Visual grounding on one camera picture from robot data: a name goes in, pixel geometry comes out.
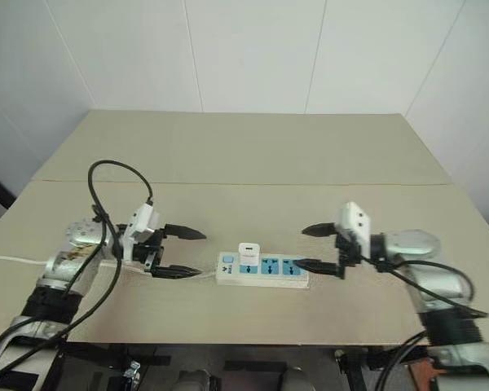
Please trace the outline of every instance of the white power cord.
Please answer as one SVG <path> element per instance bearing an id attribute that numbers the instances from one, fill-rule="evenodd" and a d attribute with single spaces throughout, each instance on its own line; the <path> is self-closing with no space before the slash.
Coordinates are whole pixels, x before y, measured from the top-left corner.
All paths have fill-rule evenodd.
<path id="1" fill-rule="evenodd" d="M 44 266 L 46 264 L 46 262 L 44 262 L 44 261 L 34 261 L 32 259 L 20 258 L 20 257 L 9 257 L 7 255 L 0 255 L 0 260 L 3 260 L 3 261 L 13 261 L 13 262 L 24 263 L 24 264 L 27 264 L 27 265 L 37 265 L 37 266 Z M 100 266 L 105 266 L 105 267 L 113 267 L 113 268 L 116 268 L 116 264 L 115 263 L 111 263 L 111 262 L 108 262 L 108 261 L 102 261 L 99 265 Z M 145 271 L 143 271 L 141 269 L 138 269 L 137 267 L 133 267 L 133 266 L 124 265 L 123 266 L 123 269 L 130 270 L 130 271 L 132 271 L 134 273 L 140 273 L 141 275 L 149 275 Z M 212 277 L 213 275 L 215 275 L 215 272 L 213 272 L 213 271 L 206 271 L 206 272 L 201 273 L 200 275 L 195 275 L 195 276 L 190 277 L 188 279 L 203 279 L 203 278 L 207 278 L 207 277 Z"/>

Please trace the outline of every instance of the beige tabletop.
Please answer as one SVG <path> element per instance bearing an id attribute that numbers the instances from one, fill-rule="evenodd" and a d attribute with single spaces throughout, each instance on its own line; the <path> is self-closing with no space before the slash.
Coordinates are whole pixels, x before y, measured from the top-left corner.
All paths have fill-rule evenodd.
<path id="1" fill-rule="evenodd" d="M 0 220 L 0 255 L 45 261 L 66 226 L 90 216 L 86 170 L 100 158 L 134 165 L 151 180 L 163 224 L 207 234 L 197 242 L 167 239 L 165 264 L 210 272 L 218 253 L 235 251 L 241 241 L 258 242 L 266 253 L 333 261 L 331 239 L 300 231 L 332 221 L 341 204 L 354 200 L 370 214 L 374 232 L 436 234 L 450 263 L 474 280 L 474 306 L 489 311 L 489 227 L 401 116 L 92 112 Z M 97 178 L 112 220 L 126 222 L 144 201 L 144 186 L 119 169 L 103 169 Z M 22 310 L 41 272 L 42 266 L 0 260 L 0 331 Z M 100 268 L 81 313 L 112 273 Z M 344 281 L 312 275 L 303 290 L 218 286 L 214 277 L 169 281 L 125 270 L 71 340 L 379 345 L 420 330 L 399 281 L 370 266 L 346 273 Z M 489 319 L 478 324 L 489 340 Z"/>

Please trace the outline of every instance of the white wall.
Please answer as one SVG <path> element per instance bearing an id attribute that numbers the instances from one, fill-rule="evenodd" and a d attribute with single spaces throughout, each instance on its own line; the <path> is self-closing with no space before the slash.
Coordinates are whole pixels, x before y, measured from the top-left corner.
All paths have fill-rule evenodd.
<path id="1" fill-rule="evenodd" d="M 0 180 L 89 108 L 401 112 L 489 221 L 489 0 L 0 0 Z"/>

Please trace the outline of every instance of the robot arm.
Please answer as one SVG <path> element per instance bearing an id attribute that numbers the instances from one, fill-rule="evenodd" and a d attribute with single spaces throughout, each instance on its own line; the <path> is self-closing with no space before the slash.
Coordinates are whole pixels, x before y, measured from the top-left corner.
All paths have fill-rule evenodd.
<path id="1" fill-rule="evenodd" d="M 140 265 L 153 277 L 180 279 L 198 275 L 199 270 L 187 266 L 160 266 L 161 242 L 167 235 L 177 235 L 180 239 L 205 239 L 205 236 L 185 226 L 165 225 L 157 229 L 158 216 L 153 207 L 145 203 L 133 214 L 129 228 L 118 226 L 121 227 L 117 235 L 122 237 L 123 262 Z M 100 262 L 114 258 L 113 243 L 105 222 L 97 218 L 69 226 L 64 243 L 47 261 L 21 315 L 13 319 L 11 327 L 0 337 L 0 369 L 71 324 L 98 274 Z M 38 351 L 0 377 L 0 389 L 41 390 L 58 359 L 57 349 Z"/>
<path id="2" fill-rule="evenodd" d="M 442 391 L 489 390 L 489 344 L 482 341 L 474 322 L 487 314 L 470 309 L 472 286 L 469 282 L 467 288 L 465 275 L 458 270 L 453 273 L 447 266 L 438 238 L 420 230 L 371 235 L 369 226 L 369 217 L 359 206 L 346 204 L 337 223 L 309 226 L 302 232 L 317 237 L 336 235 L 338 263 L 302 259 L 297 265 L 344 279 L 346 267 L 365 260 L 379 272 L 402 276 L 430 340 L 428 355 L 435 368 L 447 371 L 435 379 L 433 387 Z"/>

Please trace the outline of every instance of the floor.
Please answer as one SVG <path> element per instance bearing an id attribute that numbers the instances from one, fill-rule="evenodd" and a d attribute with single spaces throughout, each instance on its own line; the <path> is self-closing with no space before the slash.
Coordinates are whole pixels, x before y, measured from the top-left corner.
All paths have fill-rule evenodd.
<path id="1" fill-rule="evenodd" d="M 180 371 L 206 369 L 222 379 L 225 391 L 276 391 L 278 371 L 224 371 L 227 360 L 286 362 L 302 368 L 316 391 L 347 391 L 346 377 L 339 372 L 331 349 L 316 347 L 239 347 L 239 346 L 160 346 L 132 345 L 132 354 L 159 354 L 171 357 L 166 367 L 143 368 L 140 391 L 170 391 Z M 364 372 L 368 390 L 374 388 L 379 372 Z M 68 358 L 58 391 L 104 391 L 109 376 L 118 373 Z M 415 391 L 416 387 L 406 367 L 399 367 L 391 377 L 386 391 Z"/>

